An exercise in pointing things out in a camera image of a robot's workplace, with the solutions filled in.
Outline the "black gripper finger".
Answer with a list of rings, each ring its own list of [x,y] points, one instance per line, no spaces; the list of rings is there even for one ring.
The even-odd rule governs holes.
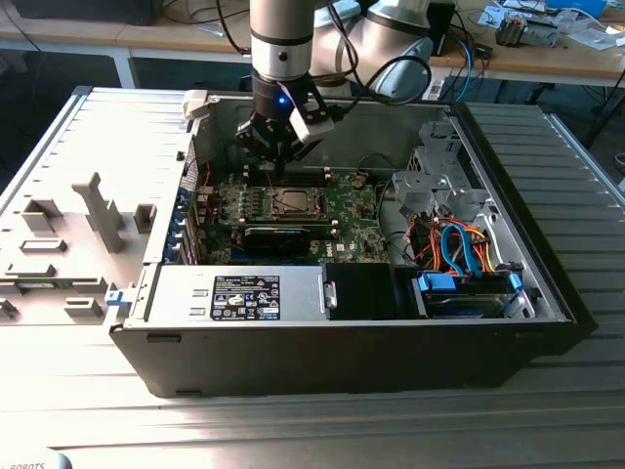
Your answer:
[[[286,163],[303,159],[320,144],[320,140],[307,144],[302,143],[292,127],[286,128],[284,137],[285,143],[282,145],[282,160]]]
[[[286,155],[283,121],[253,112],[246,121],[238,125],[236,139],[248,156],[265,165],[271,163],[274,176],[283,176]]]

